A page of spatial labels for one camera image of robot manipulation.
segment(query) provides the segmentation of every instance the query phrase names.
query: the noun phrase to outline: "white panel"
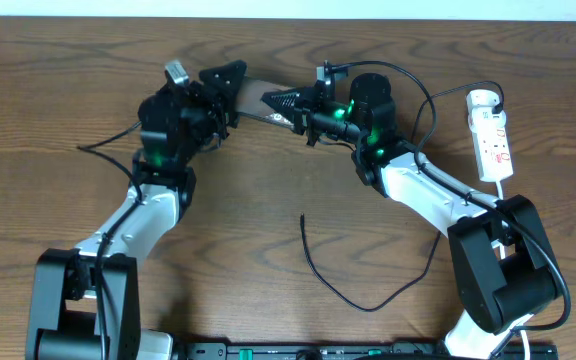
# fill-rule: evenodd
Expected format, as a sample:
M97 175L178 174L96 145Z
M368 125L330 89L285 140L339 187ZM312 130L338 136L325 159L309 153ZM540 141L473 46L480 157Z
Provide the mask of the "white panel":
M576 0L0 0L0 15L576 21Z

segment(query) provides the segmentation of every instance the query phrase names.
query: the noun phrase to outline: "wooden table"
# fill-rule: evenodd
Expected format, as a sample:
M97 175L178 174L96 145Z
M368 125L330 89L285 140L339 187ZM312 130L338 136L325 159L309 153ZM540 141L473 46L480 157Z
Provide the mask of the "wooden table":
M0 18L0 358L23 352L37 257L89 236L125 196L124 175L75 145L136 121L173 58L193 77L244 59L249 75L287 85L312 84L324 59L388 60L431 92L500 82L515 165L506 193L538 207L573 299L566 326L531 339L576 358L576 24L102 18ZM390 77L409 131L421 93L374 70ZM478 181L465 94L437 100L426 152L492 192ZM366 306L416 277L429 253L431 226L364 187L347 149L309 148L250 119L231 133L222 150L193 160L193 205L139 274L144 327L233 342L389 342L452 328L461 305L445 239L428 277L377 313L352 310L311 274L301 212L322 273ZM133 135L108 153L127 163L137 146Z

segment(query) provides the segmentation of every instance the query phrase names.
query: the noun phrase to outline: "wood grain surface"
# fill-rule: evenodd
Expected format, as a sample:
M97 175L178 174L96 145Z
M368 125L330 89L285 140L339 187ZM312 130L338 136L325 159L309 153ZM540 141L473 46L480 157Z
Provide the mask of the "wood grain surface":
M515 165L505 192L536 204L572 291L569 322L531 339L576 359L576 24L104 18L0 18L0 359L22 356L38 256L88 237L125 195L120 172L75 146L135 122L173 58L191 76L243 59L249 75L295 86L312 84L324 59L387 60L431 92L500 82ZM420 91L368 70L390 77L409 130ZM493 191L478 181L465 95L437 100L427 153ZM349 308L312 276L302 212L324 276L365 306L420 273L434 230L364 187L346 149L305 142L242 119L223 149L193 160L193 205L139 274L143 327L233 342L389 342L452 328L461 305L446 239L428 277L377 313ZM127 163L137 146L133 135L108 153ZM556 302L532 323L560 311Z

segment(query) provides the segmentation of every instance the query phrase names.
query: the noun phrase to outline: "white power cord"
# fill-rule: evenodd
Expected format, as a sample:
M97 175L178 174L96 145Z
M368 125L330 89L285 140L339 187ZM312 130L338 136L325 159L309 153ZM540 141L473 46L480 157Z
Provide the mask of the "white power cord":
M503 200L504 189L501 187L501 180L495 181L495 185L497 185L497 197L500 200ZM499 245L499 258L506 258L506 247L503 244ZM521 335L521 342L524 345L524 360L530 360L530 343L528 342L528 334L526 334L526 330L521 330L519 334Z

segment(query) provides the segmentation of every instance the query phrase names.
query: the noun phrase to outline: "white power strip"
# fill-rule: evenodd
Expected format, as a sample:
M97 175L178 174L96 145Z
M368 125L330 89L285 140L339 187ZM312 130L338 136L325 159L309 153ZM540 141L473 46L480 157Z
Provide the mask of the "white power strip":
M490 90L473 90L466 96L468 126L475 144L479 179L499 182L513 174L506 136L506 112L493 113L499 96Z

